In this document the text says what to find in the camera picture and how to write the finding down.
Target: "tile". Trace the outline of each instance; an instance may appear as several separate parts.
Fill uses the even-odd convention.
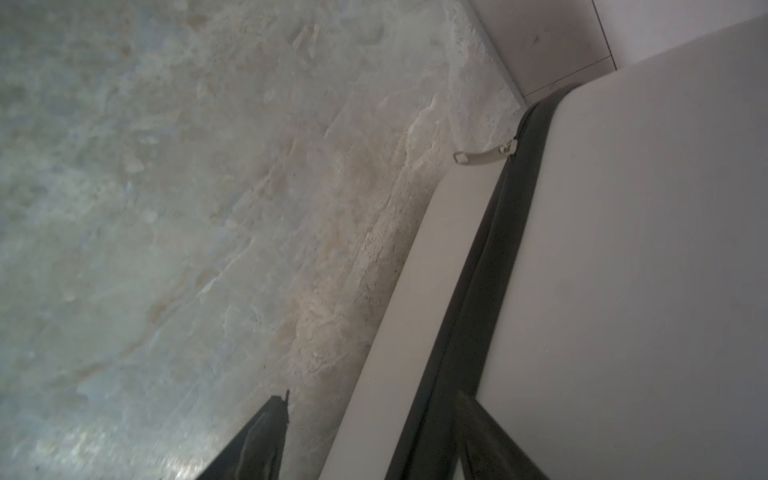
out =
[[[470,0],[523,95],[610,55],[591,0]]]
[[[572,73],[568,75],[565,78],[561,78],[558,81],[554,81],[547,85],[544,88],[539,88],[537,91],[530,93],[525,96],[525,101],[529,105],[533,105],[537,101],[541,100],[542,98],[545,98],[553,91],[558,90],[559,88],[562,88],[566,85],[572,84],[572,83],[587,83],[588,81],[593,81],[595,78],[602,77],[603,75],[609,74],[612,71],[615,71],[614,68],[614,62],[611,60],[611,57],[603,58],[597,63],[593,63],[592,65],[582,68],[581,70]]]
[[[594,0],[619,68],[768,13],[766,0]]]

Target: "dark line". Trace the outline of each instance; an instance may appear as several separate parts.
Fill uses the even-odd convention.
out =
[[[537,92],[537,91],[539,91],[539,90],[544,90],[546,87],[551,87],[551,86],[552,86],[552,84],[558,83],[560,80],[564,80],[564,79],[566,79],[566,78],[570,77],[571,75],[577,74],[578,72],[580,72],[580,71],[584,70],[585,68],[590,68],[592,65],[598,64],[598,63],[600,63],[601,61],[605,60],[606,58],[610,58],[610,57],[611,57],[610,55],[608,55],[607,57],[603,57],[603,58],[601,58],[600,60],[598,60],[598,61],[596,61],[596,62],[590,63],[590,64],[589,64],[589,65],[587,65],[586,67],[581,67],[581,68],[579,68],[577,71],[573,71],[573,72],[571,72],[571,73],[569,73],[569,74],[565,75],[564,77],[560,77],[560,78],[558,78],[557,80],[553,80],[553,81],[549,82],[548,84],[546,84],[545,86],[543,86],[543,87],[541,87],[541,88],[537,88],[536,90],[533,90],[533,91],[532,91],[531,93],[529,93],[529,94],[525,94],[525,97],[527,97],[527,96],[529,96],[529,95],[533,95],[534,93],[536,93],[536,92]]]
[[[608,54],[611,56],[611,61],[614,62],[614,70],[618,70],[618,68],[616,68],[616,59],[614,58],[614,53],[611,51],[611,44],[608,42],[608,37],[605,35],[605,28],[603,28],[603,21],[600,20],[598,7],[594,4],[594,0],[592,0],[592,8],[594,8],[594,16],[598,17],[598,24],[600,24],[600,30],[603,32],[603,38],[605,39],[605,46],[608,47]]]

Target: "marble floor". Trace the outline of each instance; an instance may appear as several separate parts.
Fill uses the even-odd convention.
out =
[[[291,391],[315,478],[454,149],[456,0],[0,5],[0,478],[195,478]]]

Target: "zipper pull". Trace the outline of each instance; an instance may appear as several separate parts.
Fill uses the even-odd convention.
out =
[[[512,139],[505,144],[501,144],[498,147],[494,147],[491,150],[479,154],[457,151],[453,154],[453,159],[459,165],[485,165],[509,157],[515,150],[517,150],[517,147],[518,141]]]

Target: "zipper slider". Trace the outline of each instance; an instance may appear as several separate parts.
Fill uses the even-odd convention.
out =
[[[517,150],[517,147],[518,141],[512,139],[505,144],[493,147],[491,150],[479,154],[457,151],[453,154],[453,159],[459,165],[485,165],[509,157]]]

